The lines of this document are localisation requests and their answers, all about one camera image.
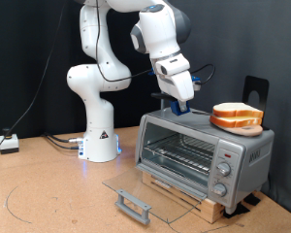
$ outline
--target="wooden table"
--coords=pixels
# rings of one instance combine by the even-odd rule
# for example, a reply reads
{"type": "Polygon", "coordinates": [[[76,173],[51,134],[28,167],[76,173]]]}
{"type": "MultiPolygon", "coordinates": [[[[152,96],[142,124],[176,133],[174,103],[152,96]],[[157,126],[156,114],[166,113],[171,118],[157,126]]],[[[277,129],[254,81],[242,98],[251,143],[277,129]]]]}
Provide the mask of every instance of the wooden table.
{"type": "MultiPolygon", "coordinates": [[[[0,154],[2,232],[291,232],[291,214],[262,193],[250,212],[209,224],[188,214],[168,225],[150,215],[144,226],[122,212],[102,184],[135,166],[138,127],[116,129],[123,153],[107,163],[77,158],[44,138],[19,141],[20,152],[0,154]]],[[[61,138],[80,134],[61,135],[61,138]]]]}

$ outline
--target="wire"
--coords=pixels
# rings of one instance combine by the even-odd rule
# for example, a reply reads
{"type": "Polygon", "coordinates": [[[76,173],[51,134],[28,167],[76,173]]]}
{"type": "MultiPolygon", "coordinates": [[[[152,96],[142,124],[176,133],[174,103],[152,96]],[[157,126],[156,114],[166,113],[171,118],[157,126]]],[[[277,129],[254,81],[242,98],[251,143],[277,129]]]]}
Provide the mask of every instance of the wire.
{"type": "Polygon", "coordinates": [[[63,146],[61,146],[61,145],[55,143],[51,138],[49,138],[49,136],[45,135],[45,137],[46,137],[47,139],[49,139],[52,143],[54,143],[55,145],[57,145],[58,147],[60,147],[60,148],[68,149],[68,150],[78,150],[78,149],[79,149],[79,147],[70,147],[70,148],[63,147],[63,146]]]}
{"type": "Polygon", "coordinates": [[[152,69],[150,69],[150,70],[146,70],[146,71],[143,71],[143,72],[141,72],[141,73],[139,73],[139,74],[137,74],[137,75],[133,75],[133,76],[130,76],[130,77],[127,77],[127,78],[123,78],[123,79],[120,79],[120,80],[113,80],[113,81],[108,80],[108,79],[104,76],[103,72],[102,72],[101,69],[100,69],[100,65],[99,65],[99,61],[98,61],[98,42],[99,42],[99,38],[100,38],[100,17],[99,17],[98,0],[96,0],[96,11],[97,11],[97,18],[98,18],[98,36],[97,36],[97,41],[96,41],[96,62],[97,62],[97,66],[98,66],[99,72],[100,72],[101,76],[104,78],[104,80],[107,81],[107,82],[112,82],[112,83],[113,83],[113,82],[119,82],[119,81],[129,80],[129,79],[132,79],[132,78],[138,77],[138,76],[140,76],[140,75],[146,74],[146,73],[148,73],[148,72],[151,72],[152,69]]]}
{"type": "Polygon", "coordinates": [[[49,60],[50,60],[50,57],[52,55],[52,52],[54,50],[54,46],[55,46],[55,42],[56,42],[56,38],[57,38],[57,34],[58,34],[58,31],[59,31],[59,27],[60,27],[60,24],[61,24],[61,19],[62,19],[62,15],[63,15],[63,12],[64,12],[64,8],[67,4],[68,0],[65,1],[64,3],[64,6],[62,7],[61,9],[61,14],[60,14],[60,18],[59,18],[59,22],[58,22],[58,26],[57,26],[57,30],[56,30],[56,33],[55,33],[55,38],[54,38],[54,41],[53,41],[53,44],[52,44],[52,47],[51,47],[51,50],[50,50],[50,53],[49,53],[49,56],[48,56],[48,60],[47,60],[47,65],[46,65],[46,68],[44,70],[44,73],[42,75],[42,78],[41,78],[41,81],[40,81],[40,84],[38,86],[38,89],[37,89],[37,92],[31,102],[31,104],[29,105],[28,109],[24,112],[24,114],[17,120],[17,122],[11,127],[11,129],[9,130],[9,132],[6,133],[6,135],[4,135],[4,138],[3,140],[1,141],[0,143],[0,146],[1,144],[5,141],[6,137],[12,132],[12,130],[18,125],[18,123],[27,115],[27,113],[29,112],[29,110],[31,109],[31,107],[33,106],[33,104],[35,103],[36,99],[37,99],[37,96],[38,96],[38,93],[41,89],[41,86],[42,86],[42,83],[43,83],[43,80],[46,76],[46,72],[47,72],[47,69],[48,69],[48,66],[49,66],[49,60]]]}
{"type": "Polygon", "coordinates": [[[199,68],[199,69],[196,70],[196,71],[192,71],[192,72],[190,72],[190,74],[192,75],[192,74],[194,74],[194,73],[197,73],[197,72],[199,72],[199,71],[205,69],[205,68],[208,67],[208,66],[212,66],[212,72],[211,72],[211,74],[209,75],[209,77],[208,77],[204,82],[196,82],[197,84],[199,84],[199,85],[206,84],[206,83],[207,83],[207,82],[208,82],[208,81],[213,77],[214,72],[215,72],[215,66],[214,66],[213,64],[207,64],[207,65],[205,65],[205,66],[199,68]]]}
{"type": "Polygon", "coordinates": [[[271,183],[271,173],[268,174],[268,180],[269,180],[269,193],[268,196],[271,195],[271,189],[272,189],[272,183],[271,183]]]}
{"type": "Polygon", "coordinates": [[[69,143],[69,140],[56,138],[55,136],[53,136],[53,135],[51,135],[51,134],[49,134],[49,133],[47,133],[47,132],[45,132],[42,136],[49,136],[49,137],[51,137],[52,139],[54,139],[54,140],[56,140],[56,141],[58,141],[58,142],[60,142],[60,143],[69,143]]]}

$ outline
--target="toasted bread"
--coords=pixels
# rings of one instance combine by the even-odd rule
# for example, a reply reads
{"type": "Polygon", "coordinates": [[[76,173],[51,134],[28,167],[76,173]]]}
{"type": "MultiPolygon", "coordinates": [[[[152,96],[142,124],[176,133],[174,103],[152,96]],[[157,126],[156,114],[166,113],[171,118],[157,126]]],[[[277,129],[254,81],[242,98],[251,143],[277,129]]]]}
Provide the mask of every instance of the toasted bread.
{"type": "Polygon", "coordinates": [[[210,122],[222,127],[235,128],[235,127],[245,127],[248,125],[260,125],[262,123],[262,118],[252,116],[233,116],[233,117],[211,116],[210,122]]]}
{"type": "Polygon", "coordinates": [[[257,117],[262,118],[263,112],[244,103],[223,103],[213,107],[218,117],[257,117]]]}

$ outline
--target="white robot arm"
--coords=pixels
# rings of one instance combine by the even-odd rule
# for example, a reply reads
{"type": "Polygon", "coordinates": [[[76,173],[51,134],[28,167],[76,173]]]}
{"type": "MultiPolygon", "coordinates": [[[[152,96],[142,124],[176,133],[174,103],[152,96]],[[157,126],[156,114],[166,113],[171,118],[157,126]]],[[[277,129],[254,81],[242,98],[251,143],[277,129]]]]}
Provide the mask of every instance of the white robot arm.
{"type": "Polygon", "coordinates": [[[84,4],[80,16],[82,49],[97,61],[97,64],[72,67],[67,75],[68,86],[80,96],[86,108],[87,127],[79,140],[79,158],[105,162],[116,158],[118,150],[113,130],[113,105],[101,99],[100,92],[118,91],[131,82],[125,79],[131,76],[129,69],[111,49],[106,21],[108,10],[141,11],[140,21],[131,33],[134,47],[139,52],[149,53],[160,88],[182,105],[194,97],[187,71],[189,63],[178,46],[178,42],[188,37],[189,20],[163,0],[75,1],[84,4]]]}

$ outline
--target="wooden block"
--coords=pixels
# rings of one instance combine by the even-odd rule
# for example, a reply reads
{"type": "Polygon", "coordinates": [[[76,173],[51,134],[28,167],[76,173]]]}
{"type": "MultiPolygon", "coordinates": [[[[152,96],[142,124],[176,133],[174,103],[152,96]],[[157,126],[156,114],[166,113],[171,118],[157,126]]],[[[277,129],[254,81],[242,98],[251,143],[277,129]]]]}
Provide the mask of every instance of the wooden block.
{"type": "Polygon", "coordinates": [[[208,198],[201,200],[200,198],[172,186],[169,183],[161,181],[146,172],[143,172],[143,183],[171,198],[187,208],[187,210],[193,208],[191,211],[193,214],[203,218],[209,223],[214,223],[223,216],[223,205],[213,202],[208,198]]]}

